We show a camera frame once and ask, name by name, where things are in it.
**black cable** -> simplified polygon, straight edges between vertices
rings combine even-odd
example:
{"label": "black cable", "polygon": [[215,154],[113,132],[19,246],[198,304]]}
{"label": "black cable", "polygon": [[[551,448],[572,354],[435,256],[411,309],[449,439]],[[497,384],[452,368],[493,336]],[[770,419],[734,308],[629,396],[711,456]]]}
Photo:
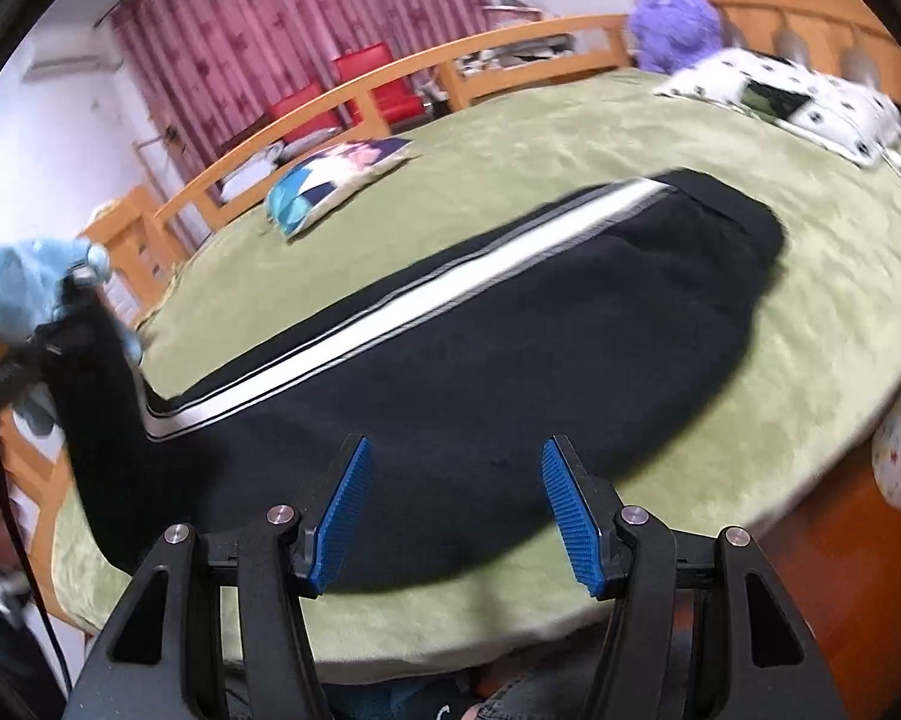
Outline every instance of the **black cable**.
{"label": "black cable", "polygon": [[17,526],[16,517],[13,516],[13,509],[10,506],[10,490],[7,488],[7,477],[4,474],[4,463],[0,457],[0,514],[7,525],[7,531],[10,533],[10,541],[13,543],[13,551],[16,552],[20,565],[26,575],[26,581],[31,586],[31,593],[34,594],[34,605],[40,614],[40,620],[43,623],[44,630],[50,640],[50,646],[53,647],[53,654],[60,665],[60,674],[63,675],[63,683],[67,689],[69,696],[74,689],[74,684],[70,679],[70,669],[67,668],[67,659],[63,655],[63,648],[56,638],[53,625],[50,624],[50,615],[47,613],[47,606],[43,602],[43,595],[40,593],[40,586],[37,584],[36,576],[34,576],[34,567],[29,562],[26,555],[23,538],[20,536],[20,529]]}

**metal screw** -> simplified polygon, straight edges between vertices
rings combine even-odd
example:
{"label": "metal screw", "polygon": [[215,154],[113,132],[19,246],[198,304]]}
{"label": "metal screw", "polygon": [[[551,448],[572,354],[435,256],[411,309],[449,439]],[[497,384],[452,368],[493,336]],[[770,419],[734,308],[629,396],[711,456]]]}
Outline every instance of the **metal screw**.
{"label": "metal screw", "polygon": [[639,506],[625,506],[620,512],[620,517],[630,525],[643,525],[650,519],[650,514],[647,514],[647,509],[641,509]]}
{"label": "metal screw", "polygon": [[727,528],[725,536],[727,536],[727,541],[730,541],[735,547],[745,547],[750,543],[750,534],[737,526]]}
{"label": "metal screw", "polygon": [[164,541],[167,541],[169,544],[179,544],[180,541],[187,541],[188,536],[190,536],[189,525],[170,525],[163,532]]}
{"label": "metal screw", "polygon": [[290,522],[294,518],[294,514],[293,507],[280,504],[279,506],[271,507],[269,512],[267,512],[267,522],[271,525],[283,525],[285,522]]}

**white stripe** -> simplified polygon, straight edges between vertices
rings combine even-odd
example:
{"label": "white stripe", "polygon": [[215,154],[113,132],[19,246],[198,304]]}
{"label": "white stripe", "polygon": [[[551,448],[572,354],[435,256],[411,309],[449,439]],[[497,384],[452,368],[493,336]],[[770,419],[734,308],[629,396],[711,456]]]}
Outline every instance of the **white stripe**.
{"label": "white stripe", "polygon": [[285,391],[327,367],[337,365],[353,354],[419,324],[440,309],[457,305],[502,277],[540,261],[561,245],[634,208],[665,186],[646,178],[631,182],[558,215],[482,256],[450,268],[444,274],[390,300],[357,322],[351,322],[323,341],[303,348],[283,362],[234,386],[228,386],[219,394],[173,415],[153,415],[145,410],[146,432],[154,440],[167,440]]}
{"label": "white stripe", "polygon": [[[612,190],[608,189],[605,192],[605,194],[610,194],[612,191],[618,191],[619,188],[622,187],[622,184],[615,185],[615,186],[617,186],[617,189],[612,189]],[[240,384],[241,382],[246,381],[247,379],[252,379],[258,373],[260,373],[262,370],[266,370],[269,367],[278,365],[281,362],[283,362],[284,360],[286,360],[288,357],[293,357],[295,354],[300,354],[300,352],[303,351],[303,349],[306,348],[307,346],[315,346],[317,343],[320,343],[321,341],[323,341],[324,338],[328,338],[329,336],[332,336],[334,333],[339,333],[341,330],[343,330],[343,327],[346,327],[346,325],[353,324],[354,322],[359,322],[359,320],[362,319],[362,317],[365,317],[367,314],[372,314],[375,311],[379,311],[387,303],[390,303],[391,301],[395,300],[396,298],[399,298],[400,295],[403,295],[404,293],[409,293],[411,290],[415,290],[416,288],[418,288],[421,284],[424,284],[425,282],[433,281],[434,279],[443,275],[446,271],[449,271],[449,269],[456,268],[456,266],[461,265],[463,262],[466,262],[469,260],[475,260],[479,257],[482,257],[488,251],[493,250],[494,248],[500,248],[502,245],[506,244],[506,242],[513,240],[514,238],[519,238],[521,235],[526,233],[528,230],[530,230],[534,227],[539,227],[540,225],[543,225],[543,223],[546,223],[547,221],[551,220],[551,218],[559,217],[559,215],[567,213],[567,211],[570,210],[571,208],[576,208],[578,205],[585,205],[586,203],[593,201],[595,194],[596,194],[596,191],[591,191],[588,194],[584,194],[583,196],[580,196],[580,197],[577,197],[576,199],[568,201],[567,205],[559,206],[557,208],[551,209],[550,211],[546,212],[545,214],[541,214],[539,217],[535,217],[535,218],[533,218],[533,220],[530,220],[530,221],[527,221],[527,223],[521,224],[516,229],[511,230],[506,235],[501,236],[497,240],[486,245],[484,248],[482,248],[482,250],[477,250],[475,252],[472,252],[471,254],[467,254],[456,260],[452,260],[450,262],[445,263],[444,265],[440,266],[439,268],[435,269],[434,271],[430,271],[429,274],[426,274],[425,276],[421,276],[419,279],[409,282],[409,283],[403,285],[402,287],[400,287],[399,289],[394,290],[389,295],[386,295],[384,298],[381,298],[380,300],[378,300],[377,303],[367,306],[367,308],[362,309],[362,311],[359,311],[356,314],[353,314],[352,317],[348,317],[344,322],[340,322],[336,327],[331,327],[329,330],[325,331],[324,333],[321,333],[319,336],[315,336],[314,338],[311,338],[310,341],[305,341],[305,343],[301,343],[300,346],[297,346],[296,348],[290,349],[289,351],[286,351],[283,354],[281,354],[277,357],[274,357],[273,360],[269,360],[268,362],[265,362],[264,365],[260,365],[260,367],[256,367],[254,370],[247,371],[247,373],[243,374],[242,376],[237,377],[232,382],[229,382],[228,384],[225,384],[223,386],[218,386],[217,389],[213,389],[213,391],[207,392],[207,394],[204,394],[204,395],[200,396],[199,398],[194,398],[193,400],[189,400],[172,410],[161,410],[161,412],[158,412],[157,410],[154,410],[154,408],[152,408],[151,405],[149,405],[149,404],[146,404],[145,408],[147,410],[149,410],[149,413],[151,415],[157,416],[158,418],[165,418],[166,416],[173,416],[176,413],[182,412],[183,410],[192,408],[195,405],[197,405],[197,403],[202,403],[204,400],[208,400],[212,397],[216,397],[217,395],[221,394],[221,392],[225,391],[226,389],[230,389],[233,386],[237,386],[237,384]]]}

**pink curtain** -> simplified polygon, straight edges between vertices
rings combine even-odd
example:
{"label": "pink curtain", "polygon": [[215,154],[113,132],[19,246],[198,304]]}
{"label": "pink curtain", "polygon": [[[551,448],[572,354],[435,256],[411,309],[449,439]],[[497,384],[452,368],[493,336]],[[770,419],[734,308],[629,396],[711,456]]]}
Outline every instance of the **pink curtain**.
{"label": "pink curtain", "polygon": [[125,0],[111,16],[151,113],[173,124],[192,178],[331,60],[386,42],[395,56],[487,29],[489,0]]}

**red chair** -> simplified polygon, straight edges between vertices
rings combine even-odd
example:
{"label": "red chair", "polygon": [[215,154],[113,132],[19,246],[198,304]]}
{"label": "red chair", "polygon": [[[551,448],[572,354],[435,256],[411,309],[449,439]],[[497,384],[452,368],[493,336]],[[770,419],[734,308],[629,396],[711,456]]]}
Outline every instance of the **red chair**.
{"label": "red chair", "polygon": [[[303,89],[297,90],[292,95],[287,95],[283,100],[280,100],[279,103],[271,105],[271,116],[274,117],[274,120],[279,119],[281,116],[286,116],[291,111],[300,108],[303,103],[309,103],[310,100],[319,98],[323,93],[324,90],[322,90],[317,81],[307,84]],[[327,129],[328,127],[344,129],[343,122],[337,111],[324,111],[323,113],[317,114],[317,116],[310,119],[306,124],[300,124],[300,127],[293,129],[284,135],[283,141],[288,144],[293,143],[294,141],[300,140],[300,138],[305,138],[312,132],[316,132],[319,129]]]}
{"label": "red chair", "polygon": [[[341,83],[357,79],[371,70],[382,68],[394,61],[394,55],[386,43],[377,43],[357,52],[346,53],[334,59],[334,67],[337,68],[337,76]],[[399,124],[407,119],[415,119],[424,116],[426,109],[420,98],[414,94],[407,79],[396,79],[383,86],[377,87],[372,92],[373,101],[377,104],[380,115],[386,119],[387,124]],[[360,124],[363,117],[353,100],[348,100],[346,109],[351,113],[353,124]]]}

